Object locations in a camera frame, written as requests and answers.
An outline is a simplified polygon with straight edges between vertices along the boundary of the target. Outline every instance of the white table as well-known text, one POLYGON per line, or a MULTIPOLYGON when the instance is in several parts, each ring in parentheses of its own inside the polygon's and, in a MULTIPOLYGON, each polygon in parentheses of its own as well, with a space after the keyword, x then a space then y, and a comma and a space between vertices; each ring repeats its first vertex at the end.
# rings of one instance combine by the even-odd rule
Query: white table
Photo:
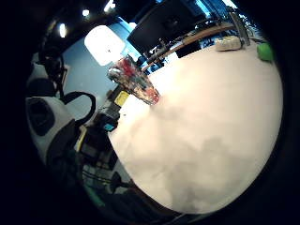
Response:
POLYGON ((282 88, 256 44, 197 51, 157 70, 161 94, 130 96, 112 146, 134 182, 172 210, 205 214, 236 199, 269 158, 281 121, 282 88))

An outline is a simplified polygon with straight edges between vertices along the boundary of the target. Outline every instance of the desk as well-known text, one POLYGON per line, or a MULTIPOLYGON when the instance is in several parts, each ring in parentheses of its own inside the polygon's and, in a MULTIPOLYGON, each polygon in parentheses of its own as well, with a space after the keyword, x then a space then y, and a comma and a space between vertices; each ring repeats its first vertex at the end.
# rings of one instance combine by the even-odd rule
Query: desk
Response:
POLYGON ((206 214, 242 194, 269 158, 282 114, 277 68, 256 44, 215 46, 150 75, 161 94, 148 106, 130 96, 112 146, 134 182, 172 210, 206 214))
MULTIPOLYGON (((187 46, 188 44, 196 41, 196 40, 199 40, 201 38, 206 38, 206 37, 209 37, 209 36, 212 36, 214 34, 217 34, 217 33, 220 33, 220 32, 223 32, 223 31, 227 31, 227 30, 233 30, 234 29, 234 25, 229 23, 229 22, 222 22, 220 25, 216 25, 216 26, 213 26, 213 27, 209 27, 205 30, 202 30, 198 33, 196 33, 195 35, 192 35, 192 36, 189 36, 189 37, 186 37, 182 40, 182 43, 180 45, 177 45, 176 47, 170 49, 169 51, 167 51, 166 53, 164 53, 162 56, 160 56, 161 58, 165 58, 167 57, 169 54, 171 53, 174 53, 176 52, 177 50, 187 46)), ((156 61, 148 64, 147 66, 143 67, 142 68, 142 71, 145 71, 147 70, 149 67, 151 67, 153 64, 155 64, 156 61)))

